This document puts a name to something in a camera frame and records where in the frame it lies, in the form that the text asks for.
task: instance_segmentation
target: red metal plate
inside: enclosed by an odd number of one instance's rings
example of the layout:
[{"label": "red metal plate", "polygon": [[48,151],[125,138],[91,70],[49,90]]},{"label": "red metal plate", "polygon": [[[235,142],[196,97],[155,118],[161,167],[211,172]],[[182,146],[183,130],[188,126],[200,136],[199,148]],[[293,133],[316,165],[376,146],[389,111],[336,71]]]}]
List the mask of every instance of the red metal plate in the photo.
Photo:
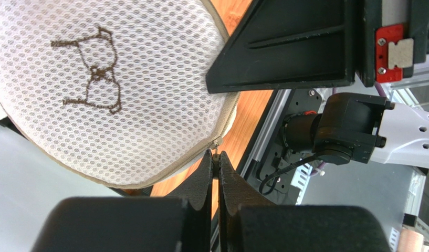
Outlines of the red metal plate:
[{"label": "red metal plate", "polygon": [[[379,39],[385,39],[384,45],[379,45]],[[376,81],[379,83],[402,80],[402,68],[388,69],[388,43],[395,44],[404,38],[404,25],[385,26],[376,31]],[[385,74],[380,74],[379,69],[386,69]]]}]

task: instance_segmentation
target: wire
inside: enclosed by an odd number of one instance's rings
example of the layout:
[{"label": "wire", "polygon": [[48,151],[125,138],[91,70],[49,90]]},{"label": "wire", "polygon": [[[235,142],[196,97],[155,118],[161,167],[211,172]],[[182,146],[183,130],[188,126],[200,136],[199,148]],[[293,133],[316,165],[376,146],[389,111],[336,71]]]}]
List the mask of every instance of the wire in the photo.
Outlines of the wire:
[{"label": "wire", "polygon": [[[300,160],[300,161],[298,161],[298,162],[295,162],[295,163],[293,163],[293,164],[291,164],[291,165],[288,165],[288,166],[284,167],[283,169],[281,169],[281,170],[279,170],[279,171],[276,171],[276,172],[274,172],[274,173],[270,174],[269,176],[267,176],[267,177],[266,177],[266,178],[261,182],[261,185],[259,186],[259,192],[260,192],[261,194],[263,194],[263,195],[268,195],[269,193],[271,193],[271,192],[273,191],[273,189],[275,189],[275,187],[273,186],[273,184],[275,184],[275,185],[276,185],[276,182],[277,182],[277,180],[278,180],[276,177],[279,177],[279,176],[281,176],[281,175],[283,175],[283,174],[285,174],[285,173],[287,173],[287,172],[290,172],[291,170],[296,169],[296,168],[297,168],[297,167],[299,167],[299,166],[302,166],[302,165],[307,164],[307,163],[309,163],[309,162],[315,161],[316,159],[317,159],[317,156],[316,156],[316,155],[309,156],[309,157],[307,157],[307,158],[305,158],[305,159],[303,159],[303,160]],[[273,187],[273,188],[271,187],[269,191],[267,191],[267,192],[263,193],[264,186],[265,186],[265,185],[266,185],[270,180],[272,180],[272,179],[274,179],[274,181],[273,181],[273,183],[272,183],[272,187]]]}]

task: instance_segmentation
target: wooden surface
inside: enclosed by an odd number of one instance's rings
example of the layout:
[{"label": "wooden surface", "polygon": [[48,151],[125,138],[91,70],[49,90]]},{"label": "wooden surface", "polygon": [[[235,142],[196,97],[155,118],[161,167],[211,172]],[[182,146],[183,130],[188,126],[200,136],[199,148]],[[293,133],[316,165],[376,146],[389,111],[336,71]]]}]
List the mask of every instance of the wooden surface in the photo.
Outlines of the wooden surface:
[{"label": "wooden surface", "polygon": [[[250,0],[212,0],[228,32],[231,34],[247,9]],[[267,105],[271,91],[248,91],[240,94],[237,115],[233,127],[224,137],[218,151],[226,151],[234,168],[244,154],[245,148],[252,137],[256,125]],[[180,185],[195,169],[200,160],[177,176],[154,185],[151,196],[165,196]],[[218,206],[218,183],[213,181],[212,215]]]}]

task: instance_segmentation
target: screw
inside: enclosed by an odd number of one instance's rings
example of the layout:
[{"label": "screw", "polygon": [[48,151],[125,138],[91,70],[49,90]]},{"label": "screw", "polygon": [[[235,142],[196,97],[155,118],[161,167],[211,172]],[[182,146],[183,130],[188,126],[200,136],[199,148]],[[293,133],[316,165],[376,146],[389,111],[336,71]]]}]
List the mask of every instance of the screw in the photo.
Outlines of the screw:
[{"label": "screw", "polygon": [[386,43],[386,40],[384,38],[378,39],[378,45],[383,46],[385,45],[385,43]]},{"label": "screw", "polygon": [[378,69],[378,73],[379,73],[380,75],[384,75],[384,74],[386,73],[386,69],[385,69],[385,68],[383,68],[383,67],[381,67],[381,68],[379,68],[379,69]]}]

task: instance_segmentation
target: brown embroidery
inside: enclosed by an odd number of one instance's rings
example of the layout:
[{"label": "brown embroidery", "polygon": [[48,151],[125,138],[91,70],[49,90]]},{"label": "brown embroidery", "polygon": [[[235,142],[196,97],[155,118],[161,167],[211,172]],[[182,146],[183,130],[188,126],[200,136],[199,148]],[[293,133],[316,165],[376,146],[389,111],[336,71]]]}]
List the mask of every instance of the brown embroidery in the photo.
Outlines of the brown embroidery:
[{"label": "brown embroidery", "polygon": [[109,109],[111,114],[121,110],[121,89],[115,79],[113,68],[118,57],[113,46],[112,32],[98,27],[98,34],[77,40],[51,41],[52,47],[77,47],[82,62],[90,70],[84,99],[65,98],[67,104],[85,104],[100,109]]}]

